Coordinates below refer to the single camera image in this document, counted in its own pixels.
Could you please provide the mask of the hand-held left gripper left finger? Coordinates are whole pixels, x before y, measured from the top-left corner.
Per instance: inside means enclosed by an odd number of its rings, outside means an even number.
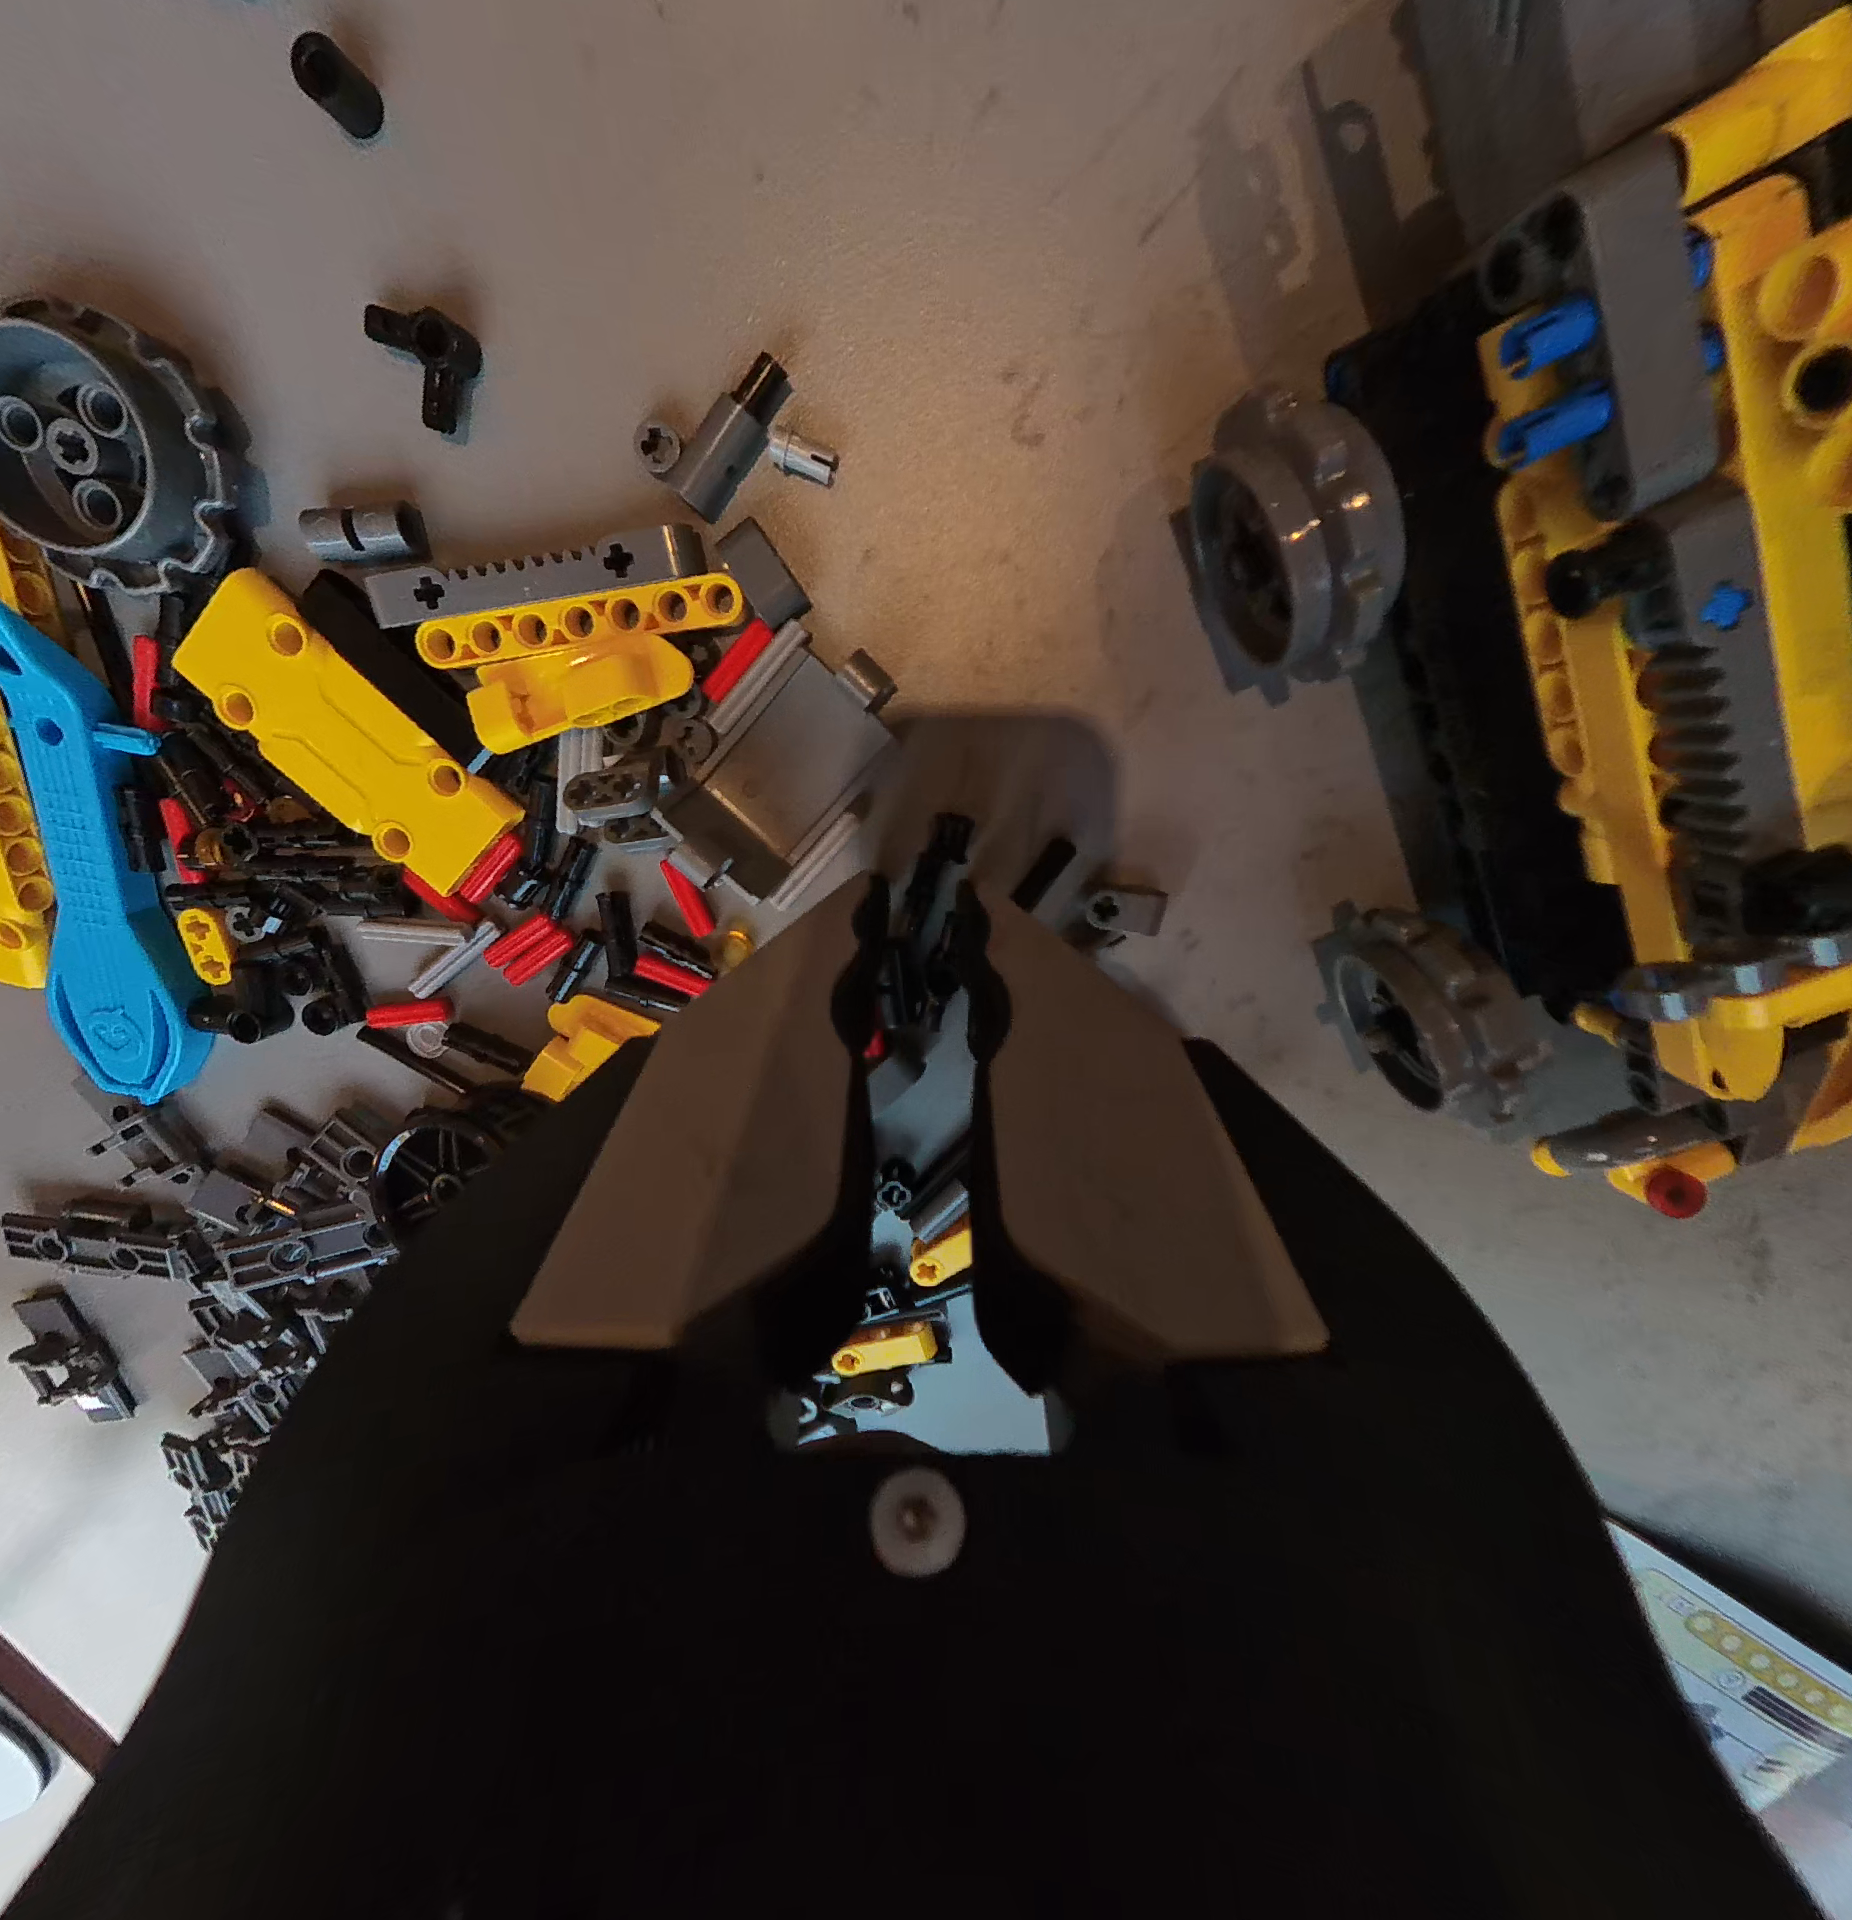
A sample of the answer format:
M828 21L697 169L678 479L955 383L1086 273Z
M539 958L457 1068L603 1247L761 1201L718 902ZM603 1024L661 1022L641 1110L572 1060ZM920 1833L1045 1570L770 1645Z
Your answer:
M672 1020L578 1189L512 1335L530 1349L736 1343L816 1376L864 1308L886 877L853 877Z

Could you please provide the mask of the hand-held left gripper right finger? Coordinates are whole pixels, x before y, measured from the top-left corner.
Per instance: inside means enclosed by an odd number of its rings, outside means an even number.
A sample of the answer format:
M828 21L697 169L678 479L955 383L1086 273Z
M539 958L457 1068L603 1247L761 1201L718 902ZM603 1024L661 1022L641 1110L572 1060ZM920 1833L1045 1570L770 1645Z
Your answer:
M1180 1029L993 887L961 889L959 977L972 1295L1011 1379L1324 1353Z

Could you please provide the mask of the yellow toy vehicle model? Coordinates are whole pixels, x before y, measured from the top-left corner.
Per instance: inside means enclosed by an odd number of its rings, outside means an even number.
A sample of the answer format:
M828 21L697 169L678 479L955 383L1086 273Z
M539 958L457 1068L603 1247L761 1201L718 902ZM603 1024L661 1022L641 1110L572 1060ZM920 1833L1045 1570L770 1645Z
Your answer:
M1412 906L1322 1018L1414 1110L1664 1218L1852 1139L1852 4L1607 152L1216 423L1174 535L1228 685L1366 675Z

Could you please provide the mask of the grey desk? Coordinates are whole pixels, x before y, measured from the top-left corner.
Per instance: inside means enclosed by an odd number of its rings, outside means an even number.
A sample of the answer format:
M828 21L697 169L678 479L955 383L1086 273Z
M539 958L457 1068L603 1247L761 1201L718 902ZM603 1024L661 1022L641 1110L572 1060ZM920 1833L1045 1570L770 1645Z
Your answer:
M1307 96L1374 112L1441 254L1391 4L0 4L0 304L184 348L243 418L261 564L303 510L407 496L441 558L664 516L643 419L770 348L832 491L755 475L830 654L1034 854L1170 897L1126 972L1453 1262L1603 1497L1852 1664L1852 1143L1687 1227L1412 1116L1318 1018L1309 945L1405 868L1357 695L1230 693L1168 516L1211 423L1364 331ZM378 83L349 139L303 31ZM437 308L459 435L364 306Z

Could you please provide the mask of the black wheel rim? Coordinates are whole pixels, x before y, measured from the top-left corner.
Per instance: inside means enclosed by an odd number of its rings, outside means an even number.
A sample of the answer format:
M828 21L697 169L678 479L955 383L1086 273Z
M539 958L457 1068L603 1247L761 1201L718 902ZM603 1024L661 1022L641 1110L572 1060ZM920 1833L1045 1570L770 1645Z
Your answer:
M409 1247L507 1152L522 1127L524 1110L495 1100L466 1112L412 1110L378 1150L370 1177L376 1218L393 1243Z

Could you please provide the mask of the pile of mixed coloured pieces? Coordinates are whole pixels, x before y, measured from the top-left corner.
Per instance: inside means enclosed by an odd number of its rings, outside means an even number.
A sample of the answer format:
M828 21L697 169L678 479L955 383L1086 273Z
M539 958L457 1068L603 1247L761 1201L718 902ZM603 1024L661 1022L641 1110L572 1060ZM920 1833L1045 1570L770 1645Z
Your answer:
M820 658L814 606L778 629L755 618L730 637L614 637L439 670L411 627L378 621L364 575L326 569L291 598L526 816L457 893L437 893L222 723L176 671L178 648L137 639L136 695L166 729L147 779L166 789L176 866L162 902L199 977L189 1016L230 1041L293 1018L351 1033L445 1091L449 1110L507 1102L526 1125L624 1039L693 1004L747 954L747 912L787 922L843 868L897 752L889 727L891 748L789 891L753 902L674 868L662 806L695 781L714 710L762 662L801 645Z

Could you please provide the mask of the grey curved panel piece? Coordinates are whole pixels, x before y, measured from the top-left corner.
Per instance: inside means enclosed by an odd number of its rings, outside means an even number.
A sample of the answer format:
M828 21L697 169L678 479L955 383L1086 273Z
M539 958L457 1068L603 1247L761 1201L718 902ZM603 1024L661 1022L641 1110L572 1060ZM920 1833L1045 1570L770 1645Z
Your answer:
M762 662L712 716L716 748L662 806L672 864L701 889L786 895L891 748L895 685L866 650L830 666L807 645Z

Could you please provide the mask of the pile of grey track links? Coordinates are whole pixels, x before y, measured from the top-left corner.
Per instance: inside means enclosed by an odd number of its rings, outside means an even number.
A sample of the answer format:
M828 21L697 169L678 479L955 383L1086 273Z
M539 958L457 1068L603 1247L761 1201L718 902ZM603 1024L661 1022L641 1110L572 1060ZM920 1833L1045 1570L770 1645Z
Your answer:
M262 1106L230 1156L170 1102L89 1083L91 1154L124 1162L110 1193L3 1216L5 1251L62 1277L186 1289L186 1362L203 1385L193 1428L162 1439L201 1549L214 1549L259 1454L397 1256L378 1187L395 1127L351 1104L311 1124Z

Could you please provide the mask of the yellow rectangular panel piece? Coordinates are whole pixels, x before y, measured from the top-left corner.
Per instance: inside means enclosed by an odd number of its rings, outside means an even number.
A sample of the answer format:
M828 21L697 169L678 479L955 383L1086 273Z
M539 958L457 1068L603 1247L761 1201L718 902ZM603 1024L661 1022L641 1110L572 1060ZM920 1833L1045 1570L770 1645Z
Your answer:
M437 893L457 893L526 816L343 660L261 569L222 581L174 668L278 771Z

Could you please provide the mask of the blue brick separator tool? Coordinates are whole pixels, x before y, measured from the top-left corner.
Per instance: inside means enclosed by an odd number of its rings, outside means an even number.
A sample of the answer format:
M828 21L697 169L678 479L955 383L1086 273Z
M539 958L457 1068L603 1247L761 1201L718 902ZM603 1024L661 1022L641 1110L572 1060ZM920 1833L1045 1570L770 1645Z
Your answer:
M118 760L159 743L3 600L0 691L57 893L49 1018L99 1089L153 1106L197 1079L214 1047L189 1022L199 981L161 883L132 866L120 829Z

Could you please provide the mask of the grey pin connector piece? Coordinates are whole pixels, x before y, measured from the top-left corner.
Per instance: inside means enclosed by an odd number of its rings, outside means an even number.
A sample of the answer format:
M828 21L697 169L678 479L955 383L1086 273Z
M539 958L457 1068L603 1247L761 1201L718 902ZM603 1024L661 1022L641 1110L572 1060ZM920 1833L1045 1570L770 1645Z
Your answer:
M789 369L762 350L689 435L668 419L645 419L636 433L637 458L707 523L718 523L730 512L761 460L784 475L832 489L839 454L778 425L793 393Z

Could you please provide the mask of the instruction booklet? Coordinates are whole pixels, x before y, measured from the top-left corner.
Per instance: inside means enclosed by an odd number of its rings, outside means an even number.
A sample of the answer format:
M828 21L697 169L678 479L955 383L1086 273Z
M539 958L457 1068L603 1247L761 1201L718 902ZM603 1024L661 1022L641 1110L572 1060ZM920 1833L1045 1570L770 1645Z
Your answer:
M1852 1674L1630 1528L1609 1529L1732 1787L1822 1914L1852 1918Z

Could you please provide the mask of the black angled connector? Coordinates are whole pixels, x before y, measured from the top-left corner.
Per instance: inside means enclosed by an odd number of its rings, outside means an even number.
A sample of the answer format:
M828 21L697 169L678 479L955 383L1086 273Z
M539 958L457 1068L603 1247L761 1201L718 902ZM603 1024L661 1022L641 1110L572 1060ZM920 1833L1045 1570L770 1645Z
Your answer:
M480 339L430 306L395 310L368 302L362 323L372 342L405 352L422 367L426 427L445 439L459 435L468 393L484 371Z

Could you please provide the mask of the dark grey sprocket wheel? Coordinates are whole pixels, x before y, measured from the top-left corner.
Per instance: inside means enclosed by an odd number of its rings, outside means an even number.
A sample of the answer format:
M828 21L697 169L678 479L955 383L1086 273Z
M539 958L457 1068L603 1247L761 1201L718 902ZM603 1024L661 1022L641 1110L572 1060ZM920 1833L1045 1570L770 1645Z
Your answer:
M68 300L0 312L0 523L80 589L193 596L237 564L247 437L189 358Z

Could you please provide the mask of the black small bushing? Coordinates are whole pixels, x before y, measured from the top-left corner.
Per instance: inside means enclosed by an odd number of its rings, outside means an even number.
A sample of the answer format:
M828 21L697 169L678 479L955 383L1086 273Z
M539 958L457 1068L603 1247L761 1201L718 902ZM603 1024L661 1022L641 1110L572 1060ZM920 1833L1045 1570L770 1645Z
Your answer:
M301 92L349 139L372 142L386 129L386 100L378 83L322 31L293 39L291 73Z

